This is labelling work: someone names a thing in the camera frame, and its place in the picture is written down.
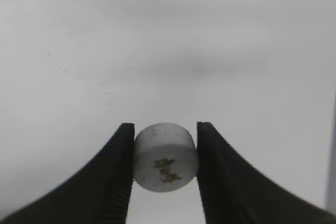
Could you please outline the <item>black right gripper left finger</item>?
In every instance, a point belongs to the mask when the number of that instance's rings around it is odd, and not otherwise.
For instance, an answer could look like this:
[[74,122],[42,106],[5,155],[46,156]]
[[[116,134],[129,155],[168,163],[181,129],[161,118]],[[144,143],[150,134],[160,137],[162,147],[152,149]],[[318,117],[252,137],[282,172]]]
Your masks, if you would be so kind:
[[125,223],[133,184],[134,124],[123,123],[64,183],[5,217],[6,224]]

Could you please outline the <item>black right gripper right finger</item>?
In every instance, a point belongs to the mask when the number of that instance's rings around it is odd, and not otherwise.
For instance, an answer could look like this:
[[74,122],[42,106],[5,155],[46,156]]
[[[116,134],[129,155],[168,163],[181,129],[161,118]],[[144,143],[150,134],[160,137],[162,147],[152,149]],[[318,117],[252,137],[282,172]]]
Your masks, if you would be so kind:
[[255,169],[209,122],[197,124],[197,182],[206,223],[335,223],[335,215]]

